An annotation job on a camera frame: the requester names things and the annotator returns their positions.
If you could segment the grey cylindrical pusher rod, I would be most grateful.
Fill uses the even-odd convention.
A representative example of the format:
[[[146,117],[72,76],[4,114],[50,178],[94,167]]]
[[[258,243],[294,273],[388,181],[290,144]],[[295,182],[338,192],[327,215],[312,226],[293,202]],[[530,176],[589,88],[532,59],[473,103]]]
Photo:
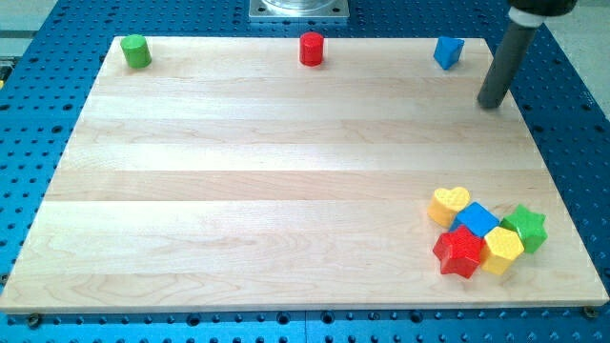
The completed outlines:
[[[509,9],[508,16],[510,23],[478,93],[478,104],[484,109],[501,105],[538,28],[545,21],[542,15],[518,8]]]

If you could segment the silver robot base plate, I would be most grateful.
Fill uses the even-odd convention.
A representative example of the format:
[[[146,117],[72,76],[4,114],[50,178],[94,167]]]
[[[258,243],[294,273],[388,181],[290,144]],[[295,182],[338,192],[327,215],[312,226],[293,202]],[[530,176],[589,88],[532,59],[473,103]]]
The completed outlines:
[[[348,18],[348,0],[250,0],[249,17],[275,18]]]

